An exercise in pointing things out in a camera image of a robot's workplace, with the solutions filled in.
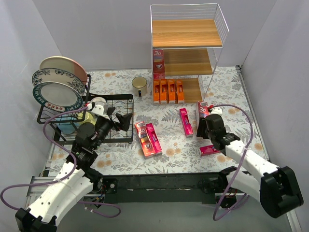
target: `plate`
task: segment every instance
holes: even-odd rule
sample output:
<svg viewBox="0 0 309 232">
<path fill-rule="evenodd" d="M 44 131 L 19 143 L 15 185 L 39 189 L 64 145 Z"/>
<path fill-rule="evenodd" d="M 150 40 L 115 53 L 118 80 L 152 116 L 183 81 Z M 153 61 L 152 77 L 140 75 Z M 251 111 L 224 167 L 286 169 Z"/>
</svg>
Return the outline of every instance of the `plate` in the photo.
<svg viewBox="0 0 309 232">
<path fill-rule="evenodd" d="M 68 71 L 79 78 L 85 85 L 87 83 L 87 73 L 85 69 L 75 60 L 67 57 L 49 57 L 40 64 L 40 69 L 55 68 Z"/>
<path fill-rule="evenodd" d="M 78 79 L 74 74 L 61 70 L 61 69 L 41 69 L 37 70 L 32 76 L 32 83 L 34 86 L 41 82 L 53 81 L 62 83 L 75 89 L 79 94 L 83 95 L 85 92 L 85 86 L 82 81 Z"/>
<path fill-rule="evenodd" d="M 83 105 L 83 98 L 75 89 L 58 82 L 41 82 L 32 93 L 38 103 L 59 112 L 77 110 Z"/>
</svg>

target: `cable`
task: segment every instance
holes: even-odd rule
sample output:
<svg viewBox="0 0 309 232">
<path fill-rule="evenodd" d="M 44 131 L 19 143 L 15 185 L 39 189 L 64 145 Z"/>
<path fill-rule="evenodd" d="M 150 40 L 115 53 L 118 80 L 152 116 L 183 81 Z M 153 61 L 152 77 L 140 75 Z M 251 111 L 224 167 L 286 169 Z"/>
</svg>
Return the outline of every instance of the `cable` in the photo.
<svg viewBox="0 0 309 232">
<path fill-rule="evenodd" d="M 220 104 L 220 105 L 213 106 L 213 108 L 215 108 L 215 107 L 222 107 L 222 106 L 230 106 L 230 107 L 237 108 L 237 109 L 239 109 L 240 111 L 242 111 L 242 112 L 245 114 L 245 116 L 247 117 L 247 119 L 248 119 L 248 121 L 249 121 L 249 124 L 250 124 L 250 129 L 251 129 L 251 136 L 250 136 L 250 139 L 249 139 L 248 143 L 245 145 L 245 148 L 248 148 L 249 145 L 251 144 L 252 140 L 253 140 L 253 125 L 252 125 L 252 122 L 251 122 L 251 119 L 250 119 L 249 115 L 248 115 L 243 109 L 241 109 L 240 107 L 235 106 L 235 105 L 231 105 L 231 104 Z M 244 159 L 245 159 L 246 154 L 247 154 L 247 150 L 245 149 L 244 152 L 243 152 L 243 155 L 242 155 L 242 157 L 241 157 L 241 159 L 240 159 L 240 161 L 239 161 L 239 165 L 238 165 L 237 169 L 235 170 L 234 175 L 232 176 L 230 182 L 229 182 L 228 185 L 226 186 L 226 188 L 225 188 L 225 190 L 224 190 L 222 196 L 220 197 L 218 203 L 216 204 L 216 208 L 215 208 L 215 210 L 214 210 L 214 212 L 213 212 L 213 216 L 212 216 L 212 219 L 213 219 L 214 221 L 220 220 L 221 218 L 223 218 L 228 212 L 230 212 L 230 211 L 231 211 L 232 209 L 234 209 L 235 207 L 236 207 L 236 208 L 240 208 L 241 206 L 243 206 L 243 205 L 246 203 L 246 201 L 247 201 L 248 198 L 249 198 L 249 197 L 247 197 L 247 198 L 244 200 L 244 198 L 247 196 L 247 194 L 244 194 L 244 195 L 242 196 L 242 198 L 240 199 L 240 201 L 237 201 L 237 202 L 236 202 L 235 204 L 233 204 L 230 208 L 228 208 L 224 213 L 222 213 L 219 217 L 216 217 L 216 216 L 217 216 L 217 212 L 218 212 L 218 210 L 219 210 L 219 208 L 220 208 L 220 205 L 221 205 L 221 203 L 222 203 L 222 201 L 223 201 L 223 199 L 224 199 L 226 193 L 229 191 L 229 189 L 230 189 L 232 183 L 234 182 L 234 180 L 235 180 L 237 174 L 238 174 L 239 171 L 240 171 L 240 168 L 241 168 L 241 166 L 242 166 L 242 163 L 243 163 L 243 161 L 244 161 Z"/>
<path fill-rule="evenodd" d="M 98 210 L 88 209 L 87 207 L 85 207 L 85 209 L 90 210 L 92 213 L 99 214 L 99 215 L 101 215 L 103 217 L 106 217 L 106 218 L 114 218 L 114 217 L 117 217 L 118 215 L 120 215 L 120 213 L 121 213 L 120 207 L 115 205 L 115 204 L 107 204 L 107 203 L 100 203 L 100 202 L 97 202 L 97 203 L 95 203 L 95 202 L 78 202 L 78 203 L 79 204 L 100 204 L 100 205 L 111 206 L 111 207 L 114 207 L 114 208 L 118 209 L 119 212 L 117 214 L 115 214 L 115 215 L 107 215 L 107 214 L 99 212 Z"/>
<path fill-rule="evenodd" d="M 66 111 L 66 112 L 63 112 L 63 113 L 60 113 L 58 115 L 55 115 L 55 116 L 52 116 L 50 119 L 48 119 L 45 123 L 44 123 L 44 126 L 43 126 L 43 133 L 45 135 L 45 137 L 53 144 L 55 144 L 56 146 L 60 147 L 61 149 L 65 150 L 66 152 L 68 152 L 72 158 L 73 158 L 73 161 L 74 161 L 74 167 L 73 169 L 64 177 L 62 177 L 60 180 L 64 180 L 66 178 L 68 178 L 75 170 L 76 166 L 77 166 L 77 161 L 76 161 L 76 157 L 73 155 L 72 152 L 70 152 L 69 150 L 67 150 L 65 147 L 59 145 L 58 143 L 56 143 L 54 140 L 52 140 L 50 137 L 48 137 L 47 133 L 46 133 L 46 126 L 52 121 L 54 120 L 55 118 L 59 117 L 59 116 L 62 116 L 62 115 L 66 115 L 66 114 L 71 114 L 71 113 L 77 113 L 79 111 L 83 111 L 83 110 L 86 110 L 87 109 L 87 106 L 84 107 L 84 108 L 81 108 L 81 109 L 78 109 L 78 110 L 72 110 L 72 111 Z M 2 190 L 2 192 L 0 193 L 0 199 L 1 201 L 9 208 L 11 209 L 14 209 L 14 210 L 19 210 L 19 208 L 16 208 L 10 204 L 8 204 L 5 199 L 3 198 L 3 194 L 5 193 L 5 191 L 9 190 L 9 189 L 13 189 L 13 188 L 18 188 L 18 187 L 34 187 L 34 186 L 43 186 L 43 185 L 51 185 L 51 184 L 55 184 L 55 183 L 58 183 L 58 180 L 55 180 L 55 181 L 49 181 L 49 182 L 44 182 L 44 183 L 37 183 L 37 184 L 19 184 L 19 185 L 11 185 L 11 186 L 8 186 L 6 187 L 4 190 Z"/>
<path fill-rule="evenodd" d="M 235 190 L 235 192 L 234 192 L 234 194 L 233 195 L 231 195 L 232 194 L 232 191 L 230 192 L 230 194 L 228 194 L 227 196 L 225 196 L 225 197 L 227 197 L 227 198 L 232 198 L 232 197 L 235 197 L 236 196 L 236 193 L 237 193 L 237 189 Z"/>
</svg>

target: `cup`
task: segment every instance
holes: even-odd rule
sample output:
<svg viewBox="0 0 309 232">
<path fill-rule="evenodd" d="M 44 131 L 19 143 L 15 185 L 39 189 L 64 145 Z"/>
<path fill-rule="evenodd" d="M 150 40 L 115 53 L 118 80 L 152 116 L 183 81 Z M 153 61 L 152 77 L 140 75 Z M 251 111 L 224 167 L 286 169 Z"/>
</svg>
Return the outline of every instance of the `cup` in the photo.
<svg viewBox="0 0 309 232">
<path fill-rule="evenodd" d="M 72 134 L 76 131 L 75 127 L 72 125 L 72 122 L 61 122 L 65 120 L 76 120 L 75 117 L 69 116 L 69 115 L 63 115 L 62 117 L 56 118 L 59 123 L 57 123 L 57 127 L 61 130 L 63 134 Z"/>
<path fill-rule="evenodd" d="M 133 93 L 136 96 L 144 96 L 147 93 L 147 80 L 142 76 L 135 77 L 132 81 Z"/>
<path fill-rule="evenodd" d="M 84 115 L 84 113 L 83 113 L 83 112 L 80 112 L 80 113 L 77 115 L 77 118 L 78 118 L 78 119 L 82 119 L 82 118 L 83 118 L 83 115 Z M 83 123 L 90 122 L 90 123 L 92 123 L 93 125 L 95 125 L 95 124 L 96 124 L 96 121 L 97 121 L 97 120 L 96 120 L 95 118 L 93 118 L 93 116 L 91 115 L 91 113 L 86 112 L 85 120 L 82 121 L 82 122 L 79 122 L 79 124 L 82 125 Z"/>
</svg>

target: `orange box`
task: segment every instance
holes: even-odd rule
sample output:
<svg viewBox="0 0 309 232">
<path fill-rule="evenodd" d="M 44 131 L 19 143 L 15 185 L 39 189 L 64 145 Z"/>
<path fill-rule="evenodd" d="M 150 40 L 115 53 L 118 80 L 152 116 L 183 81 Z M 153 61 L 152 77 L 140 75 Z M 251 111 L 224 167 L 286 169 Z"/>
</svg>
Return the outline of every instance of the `orange box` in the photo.
<svg viewBox="0 0 309 232">
<path fill-rule="evenodd" d="M 176 81 L 176 93 L 177 93 L 178 103 L 184 103 L 183 82 L 180 80 Z"/>
<path fill-rule="evenodd" d="M 176 103 L 175 81 L 168 80 L 168 87 L 169 87 L 169 104 L 175 104 Z"/>
<path fill-rule="evenodd" d="M 153 96 L 154 96 L 154 104 L 160 104 L 160 81 L 154 80 Z"/>
<path fill-rule="evenodd" d="M 168 82 L 160 80 L 160 103 L 166 104 L 168 101 Z"/>
</svg>

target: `yellow cup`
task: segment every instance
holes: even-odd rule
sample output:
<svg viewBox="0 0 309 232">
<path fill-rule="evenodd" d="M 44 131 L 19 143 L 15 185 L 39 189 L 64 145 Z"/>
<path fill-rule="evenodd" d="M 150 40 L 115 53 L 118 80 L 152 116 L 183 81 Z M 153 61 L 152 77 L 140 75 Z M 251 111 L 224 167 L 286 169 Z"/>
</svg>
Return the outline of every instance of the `yellow cup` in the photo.
<svg viewBox="0 0 309 232">
<path fill-rule="evenodd" d="M 80 113 L 77 115 L 77 118 L 78 118 L 78 119 L 82 119 L 82 118 L 83 118 L 83 112 L 80 112 Z M 90 123 L 92 123 L 93 125 L 95 125 L 95 124 L 96 124 L 96 121 L 97 121 L 97 120 L 96 120 L 95 118 L 93 118 L 93 116 L 91 115 L 91 113 L 86 112 L 85 120 L 82 121 L 82 122 L 79 122 L 79 123 L 82 125 L 83 123 L 90 122 Z"/>
</svg>

